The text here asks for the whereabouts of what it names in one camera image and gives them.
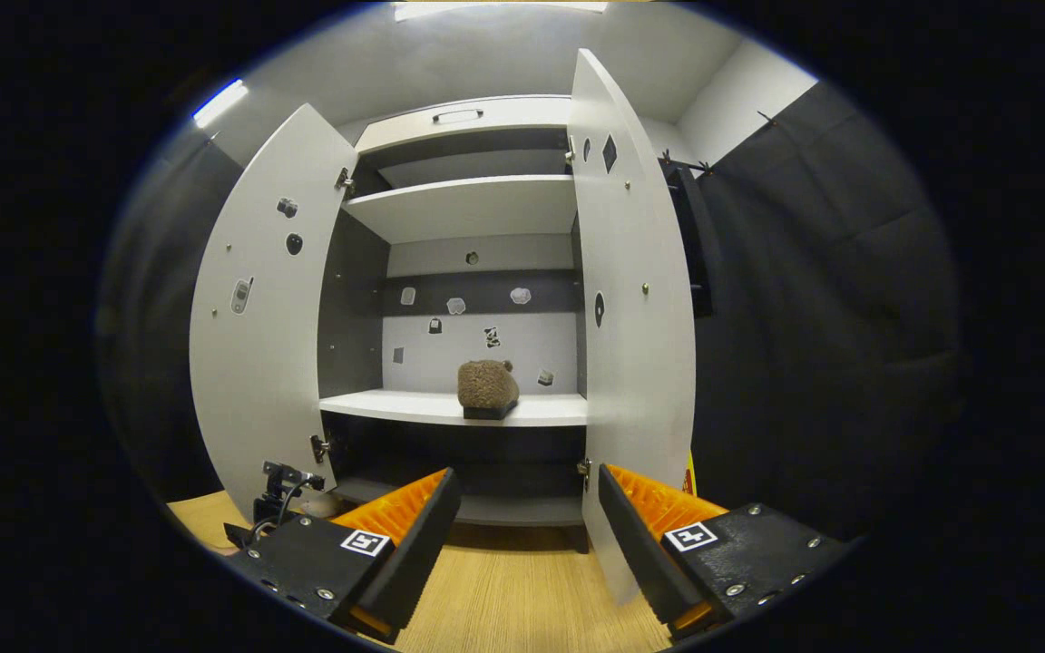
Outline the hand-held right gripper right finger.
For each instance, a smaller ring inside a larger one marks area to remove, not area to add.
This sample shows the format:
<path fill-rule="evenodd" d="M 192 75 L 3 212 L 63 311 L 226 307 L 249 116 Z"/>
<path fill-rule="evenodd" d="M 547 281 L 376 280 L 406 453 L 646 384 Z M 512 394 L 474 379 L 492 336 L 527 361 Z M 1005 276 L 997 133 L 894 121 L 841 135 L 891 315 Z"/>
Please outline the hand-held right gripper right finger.
<path fill-rule="evenodd" d="M 599 468 L 599 502 L 672 640 L 757 615 L 849 551 L 766 504 L 722 508 L 617 464 Z"/>

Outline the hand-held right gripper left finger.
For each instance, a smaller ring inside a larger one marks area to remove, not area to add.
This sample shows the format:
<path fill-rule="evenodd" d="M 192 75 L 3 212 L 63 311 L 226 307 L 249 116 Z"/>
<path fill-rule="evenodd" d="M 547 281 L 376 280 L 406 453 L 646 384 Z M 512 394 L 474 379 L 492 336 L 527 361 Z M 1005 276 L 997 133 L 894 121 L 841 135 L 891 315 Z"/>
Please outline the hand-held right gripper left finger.
<path fill-rule="evenodd" d="M 291 521 L 231 555 L 245 580 L 312 619 L 394 644 L 407 628 L 462 500 L 443 468 L 310 528 Z"/>

